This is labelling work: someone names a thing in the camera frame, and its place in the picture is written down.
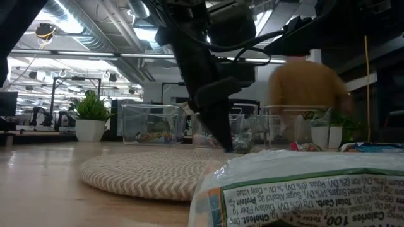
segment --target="computer monitor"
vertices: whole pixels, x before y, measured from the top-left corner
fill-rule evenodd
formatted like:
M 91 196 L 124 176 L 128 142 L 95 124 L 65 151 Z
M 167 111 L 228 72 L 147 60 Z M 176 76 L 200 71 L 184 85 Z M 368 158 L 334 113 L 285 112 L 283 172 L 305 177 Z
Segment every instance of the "computer monitor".
M 18 92 L 0 91 L 0 116 L 14 117 Z

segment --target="woven round mat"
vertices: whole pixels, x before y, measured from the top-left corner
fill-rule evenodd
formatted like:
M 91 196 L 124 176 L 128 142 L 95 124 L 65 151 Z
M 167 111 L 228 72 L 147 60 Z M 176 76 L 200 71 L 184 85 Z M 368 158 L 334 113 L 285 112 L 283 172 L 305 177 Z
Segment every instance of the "woven round mat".
M 154 151 L 100 156 L 82 164 L 81 179 L 119 195 L 190 201 L 208 160 L 224 164 L 235 156 L 221 151 Z

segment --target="orange shirt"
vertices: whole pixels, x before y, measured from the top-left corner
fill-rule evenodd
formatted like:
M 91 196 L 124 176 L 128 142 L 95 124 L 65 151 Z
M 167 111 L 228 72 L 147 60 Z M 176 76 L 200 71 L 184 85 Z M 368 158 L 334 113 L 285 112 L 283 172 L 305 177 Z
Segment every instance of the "orange shirt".
M 317 62 L 288 62 L 269 79 L 270 105 L 337 107 L 337 98 L 346 95 L 345 83 L 337 73 Z

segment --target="white pot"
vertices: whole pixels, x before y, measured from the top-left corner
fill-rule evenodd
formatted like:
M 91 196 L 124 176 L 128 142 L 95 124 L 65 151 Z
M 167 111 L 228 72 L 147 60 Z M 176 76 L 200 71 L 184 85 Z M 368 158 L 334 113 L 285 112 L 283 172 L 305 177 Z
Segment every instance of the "white pot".
M 104 134 L 101 120 L 76 120 L 76 137 L 80 142 L 98 142 Z
M 342 127 L 330 127 L 330 142 L 328 149 L 338 149 L 342 141 Z
M 323 150 L 328 150 L 328 126 L 311 127 L 311 139 L 313 143 L 321 146 Z

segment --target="nutrition facts label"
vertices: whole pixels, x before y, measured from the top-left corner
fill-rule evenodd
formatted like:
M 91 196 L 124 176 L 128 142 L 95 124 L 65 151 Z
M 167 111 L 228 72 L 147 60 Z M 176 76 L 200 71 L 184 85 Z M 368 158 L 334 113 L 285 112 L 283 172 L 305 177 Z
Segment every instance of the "nutrition facts label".
M 340 175 L 224 190 L 227 226 L 404 226 L 404 177 Z

